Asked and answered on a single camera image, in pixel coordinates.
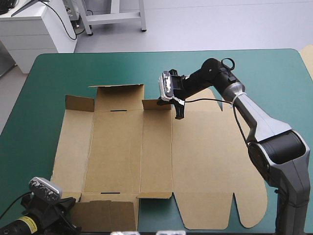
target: warning label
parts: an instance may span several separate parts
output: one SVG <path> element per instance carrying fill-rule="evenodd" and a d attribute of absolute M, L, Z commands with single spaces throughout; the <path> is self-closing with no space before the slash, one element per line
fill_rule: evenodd
<path fill-rule="evenodd" d="M 33 233 L 35 233 L 37 231 L 37 225 L 36 225 L 35 221 L 32 218 L 30 218 L 28 216 L 23 216 L 23 217 L 19 218 L 18 220 L 21 220 L 25 224 L 28 225 L 31 234 L 33 234 Z"/>

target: black cable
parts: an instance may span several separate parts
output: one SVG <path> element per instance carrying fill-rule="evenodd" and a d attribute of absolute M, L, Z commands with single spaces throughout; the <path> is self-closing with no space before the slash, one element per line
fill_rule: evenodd
<path fill-rule="evenodd" d="M 83 32 L 85 32 L 85 29 L 81 31 L 80 33 L 76 33 L 76 35 L 82 34 Z"/>
<path fill-rule="evenodd" d="M 67 35 L 69 36 L 69 38 L 71 38 L 72 40 L 76 40 L 76 39 L 77 39 L 77 35 L 75 34 L 75 38 L 72 38 L 72 37 L 70 36 L 70 34 L 68 33 L 67 28 L 65 27 L 65 25 L 64 25 L 64 23 L 63 23 L 61 17 L 59 16 L 59 14 L 58 14 L 51 6 L 49 6 L 47 3 L 43 2 L 43 1 L 40 1 L 40 2 L 43 3 L 44 5 L 46 5 L 47 7 L 49 7 L 52 11 L 54 11 L 54 13 L 59 17 L 59 19 L 60 19 L 60 21 L 61 21 L 61 23 L 62 23 L 62 25 L 63 25 L 63 27 L 64 27 L 64 30 L 65 30 L 65 32 L 67 33 Z"/>
<path fill-rule="evenodd" d="M 185 103 L 192 103 L 192 102 L 196 102 L 196 101 L 200 101 L 200 100 L 213 100 L 213 101 L 219 101 L 219 102 L 223 102 L 223 103 L 231 104 L 230 102 L 227 102 L 227 101 L 225 101 L 225 100 L 220 100 L 220 99 L 209 99 L 209 98 L 201 98 L 201 99 L 189 100 L 189 101 L 185 101 Z"/>
<path fill-rule="evenodd" d="M 19 196 L 17 199 L 15 199 L 10 205 L 9 207 L 2 213 L 2 215 L 0 216 L 0 219 L 2 219 L 2 217 L 8 212 L 8 210 L 14 205 L 14 203 L 16 203 L 20 198 L 31 194 L 31 192 L 26 192 L 24 194 L 22 194 L 21 196 Z"/>
<path fill-rule="evenodd" d="M 90 11 L 92 13 L 92 15 L 93 15 L 93 11 L 91 11 L 91 10 L 87 10 L 87 11 Z"/>
<path fill-rule="evenodd" d="M 81 31 L 80 33 L 75 33 L 75 38 L 72 38 L 72 37 L 70 36 L 70 34 L 68 33 L 67 28 L 65 27 L 64 22 L 62 21 L 62 19 L 61 19 L 61 17 L 59 16 L 59 14 L 58 14 L 51 6 L 49 6 L 47 3 L 45 3 L 44 1 L 40 1 L 40 2 L 43 3 L 44 5 L 46 5 L 47 7 L 49 7 L 52 11 L 54 11 L 54 13 L 55 13 L 55 14 L 58 16 L 58 18 L 60 19 L 60 21 L 61 21 L 61 23 L 62 23 L 62 25 L 63 25 L 63 28 L 64 28 L 65 32 L 67 33 L 67 35 L 69 36 L 69 38 L 71 38 L 72 40 L 76 40 L 76 39 L 77 39 L 77 35 L 82 34 L 83 32 L 85 32 L 85 30 L 83 30 L 83 31 Z"/>

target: unfolded cardboard box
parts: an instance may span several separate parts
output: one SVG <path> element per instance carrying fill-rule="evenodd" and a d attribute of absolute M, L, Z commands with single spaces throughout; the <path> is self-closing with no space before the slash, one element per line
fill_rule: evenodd
<path fill-rule="evenodd" d="M 96 86 L 91 98 L 66 96 L 52 181 L 79 201 L 83 231 L 138 225 L 139 198 L 172 193 L 189 229 L 224 229 L 235 195 L 240 221 L 257 224 L 267 208 L 264 181 L 246 153 L 232 109 L 187 103 L 185 118 L 144 99 L 143 85 Z M 209 89 L 197 97 L 213 97 Z"/>

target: cardboard flap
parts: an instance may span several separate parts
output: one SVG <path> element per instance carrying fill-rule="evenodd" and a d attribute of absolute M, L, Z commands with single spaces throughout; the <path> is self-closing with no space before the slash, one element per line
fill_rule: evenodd
<path fill-rule="evenodd" d="M 246 228 L 258 224 L 267 210 L 267 191 L 240 191 L 235 192 L 235 197 L 241 224 Z"/>
<path fill-rule="evenodd" d="M 92 112 L 65 110 L 51 177 L 64 192 L 83 190 L 92 122 Z"/>
<path fill-rule="evenodd" d="M 102 214 L 101 210 L 96 210 L 91 213 L 99 213 L 98 217 L 101 218 L 103 225 L 95 225 L 96 227 L 92 231 L 136 231 L 138 225 L 138 212 L 139 212 L 139 199 L 137 194 L 100 194 L 100 193 L 83 193 L 81 196 L 80 203 L 89 205 L 90 207 L 99 206 L 100 208 L 107 209 Z M 89 222 L 85 221 L 84 218 L 89 216 L 90 211 L 84 211 L 85 205 L 78 206 L 75 214 L 80 213 L 82 216 L 79 220 L 76 218 L 76 225 L 82 226 L 83 231 L 90 231 Z"/>
<path fill-rule="evenodd" d="M 172 192 L 142 192 L 137 196 L 137 198 L 170 199 L 172 194 Z"/>
<path fill-rule="evenodd" d="M 158 99 L 144 99 L 142 101 L 143 109 L 144 110 L 170 110 L 171 109 L 170 104 L 158 105 L 157 102 L 158 102 Z"/>
<path fill-rule="evenodd" d="M 233 193 L 176 193 L 179 212 L 188 229 L 225 229 Z"/>
<path fill-rule="evenodd" d="M 172 192 L 171 110 L 145 110 L 140 192 Z"/>
<path fill-rule="evenodd" d="M 83 232 L 112 231 L 111 201 L 79 202 L 70 211 L 73 225 Z"/>
<path fill-rule="evenodd" d="M 66 95 L 65 107 L 66 109 L 69 109 L 69 110 L 93 112 L 94 101 L 92 98 Z"/>
<path fill-rule="evenodd" d="M 143 110 L 94 113 L 84 192 L 140 191 L 142 125 Z"/>
<path fill-rule="evenodd" d="M 97 86 L 95 111 L 142 110 L 143 85 Z"/>

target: cardboard tab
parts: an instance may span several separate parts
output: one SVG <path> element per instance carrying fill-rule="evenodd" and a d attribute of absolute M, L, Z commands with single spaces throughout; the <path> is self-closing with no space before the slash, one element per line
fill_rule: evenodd
<path fill-rule="evenodd" d="M 143 110 L 143 85 L 98 86 L 95 111 Z"/>
<path fill-rule="evenodd" d="M 158 105 L 157 102 L 158 102 L 158 99 L 144 99 L 142 101 L 143 109 L 144 110 L 170 110 L 171 109 L 170 104 Z"/>
<path fill-rule="evenodd" d="M 233 193 L 175 193 L 179 212 L 188 229 L 226 229 Z"/>
<path fill-rule="evenodd" d="M 66 95 L 65 96 L 65 107 L 68 110 L 93 112 L 94 111 L 94 101 L 92 98 Z"/>

